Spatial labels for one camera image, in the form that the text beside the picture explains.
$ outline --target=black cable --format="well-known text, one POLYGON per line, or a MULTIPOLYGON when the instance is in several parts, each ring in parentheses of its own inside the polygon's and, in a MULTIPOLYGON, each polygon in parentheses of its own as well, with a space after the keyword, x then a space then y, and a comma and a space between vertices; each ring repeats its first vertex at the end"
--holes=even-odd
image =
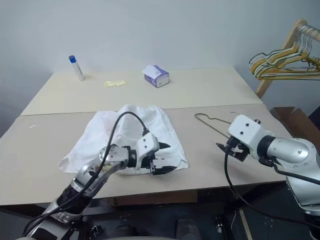
POLYGON ((263 211, 260 211, 258 209, 256 209, 255 207, 253 207, 249 202, 247 202, 247 200, 245 200, 236 190, 235 186, 232 184, 230 178, 229 178, 229 174, 228 174, 228 152, 225 153, 224 155, 224 173, 225 173, 225 177, 226 180, 228 181, 230 188, 232 190, 232 192, 239 198, 241 199, 249 208, 251 208, 252 210, 256 211, 257 213, 260 213, 262 215, 265 215, 269 218, 272 219, 279 219, 282 221, 287 221, 287 222, 291 222, 291 223, 295 223, 295 224, 302 224, 302 225, 306 225, 310 228, 317 228, 320 229, 320 226, 314 225, 312 223, 308 223, 306 221, 299 221, 299 220, 295 220, 295 219, 291 219, 291 218, 287 218, 287 217, 283 217, 283 216, 274 216, 268 213, 265 213, 263 211))
POLYGON ((296 179, 301 179, 301 180, 304 180, 304 181, 307 181, 307 182, 310 182, 310 183, 313 183, 313 184, 320 185, 320 181, 317 180, 317 179, 313 179, 313 178, 310 178, 310 177, 307 177, 307 176, 302 176, 302 175, 295 174, 295 173, 288 172, 288 171, 279 170, 278 166, 276 164, 273 164, 273 168, 278 174, 285 175, 285 176, 288 176, 288 177, 293 177, 293 178, 296 178, 296 179))
POLYGON ((78 192, 76 195, 74 195, 72 198, 70 198, 68 201, 64 202, 63 204, 61 204, 60 206, 56 207, 55 209, 53 209, 52 211, 48 212, 48 213, 44 213, 44 214, 41 214, 37 217, 34 217, 33 219, 31 219, 28 224, 25 226, 24 230, 23 230, 23 234, 22 236, 23 237, 26 237, 28 235, 28 233, 34 229, 36 226, 38 226, 41 222, 43 222, 46 218, 48 218, 49 216, 51 216, 52 214, 56 214, 56 213, 60 213, 60 212, 63 212, 65 211, 66 209, 68 209, 71 204, 73 203, 73 201, 75 201, 77 198, 79 198, 80 196, 82 196, 82 194, 90 187, 90 185, 97 179, 99 173, 101 172, 102 168, 104 167, 105 165, 105 162, 106 162, 106 159, 107 159, 107 156, 109 154, 109 151, 111 149, 111 141, 112 141, 112 138, 114 137, 114 133, 115 133, 115 130, 116 130, 116 127, 120 121, 120 119, 126 115, 126 114, 131 114, 133 115, 134 117, 136 117, 139 122, 141 123, 142 127, 143 127, 143 133, 142 135, 145 135, 146 133, 148 133, 148 129, 146 128, 144 122, 141 120, 141 118, 135 114, 134 112, 131 112, 131 111, 125 111, 123 112, 115 121, 114 125, 113 125, 113 128, 112 128, 112 131, 111 131, 111 134, 110 134, 110 137, 109 137, 109 141, 108 141, 108 144, 106 146, 106 149, 105 149, 105 152, 104 152, 104 156, 103 156, 103 159, 101 161, 101 164, 99 166, 99 168, 97 169, 97 171, 93 174, 93 176, 89 179, 89 181, 86 183, 86 185, 83 187, 83 189, 78 192))

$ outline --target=tissue box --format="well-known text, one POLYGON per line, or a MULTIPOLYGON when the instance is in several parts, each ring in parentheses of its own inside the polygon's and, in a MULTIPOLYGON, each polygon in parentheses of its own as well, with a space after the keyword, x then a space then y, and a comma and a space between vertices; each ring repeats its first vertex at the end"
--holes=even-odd
POLYGON ((156 88, 169 83, 169 73, 157 65, 148 65, 142 72, 144 74, 144 79, 156 88))

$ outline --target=white wall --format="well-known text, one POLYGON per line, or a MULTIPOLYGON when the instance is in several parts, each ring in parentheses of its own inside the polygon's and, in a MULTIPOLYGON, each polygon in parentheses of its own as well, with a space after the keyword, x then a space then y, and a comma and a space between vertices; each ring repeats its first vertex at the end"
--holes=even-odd
MULTIPOLYGON (((0 0, 0 136, 53 72, 235 66, 278 49, 297 19, 320 28, 318 0, 0 0)), ((310 114, 320 82, 276 82, 263 101, 310 114)))

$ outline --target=white cloth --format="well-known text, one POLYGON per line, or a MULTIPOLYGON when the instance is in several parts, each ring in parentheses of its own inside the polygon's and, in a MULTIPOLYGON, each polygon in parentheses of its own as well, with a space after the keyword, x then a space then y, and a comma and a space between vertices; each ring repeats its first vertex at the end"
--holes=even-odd
MULTIPOLYGON (((142 108, 136 105, 125 105, 120 111, 98 111, 86 126, 83 135, 71 152, 59 163, 59 168, 65 173, 77 173, 81 167, 93 160, 98 152, 107 145, 110 133, 118 116, 126 111, 137 114, 145 126, 153 133, 158 141, 169 144, 170 147, 160 149, 155 153, 154 165, 175 166, 178 169, 188 168, 189 164, 178 136, 165 112, 157 106, 142 108)), ((131 114, 126 114, 119 121, 112 143, 118 146, 133 148, 136 141, 142 137, 141 123, 131 114)), ((135 171, 126 168, 118 171, 121 174, 147 174, 149 169, 135 171)))

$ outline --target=glue stick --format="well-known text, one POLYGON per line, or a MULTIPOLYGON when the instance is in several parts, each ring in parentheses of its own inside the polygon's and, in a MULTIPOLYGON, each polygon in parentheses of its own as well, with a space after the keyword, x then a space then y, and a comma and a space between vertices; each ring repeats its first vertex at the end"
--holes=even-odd
POLYGON ((71 62, 71 65, 73 67, 73 70, 74 70, 76 76, 80 79, 80 81, 85 80, 85 76, 82 74, 82 71, 77 63, 76 57, 73 55, 70 55, 69 60, 71 62))

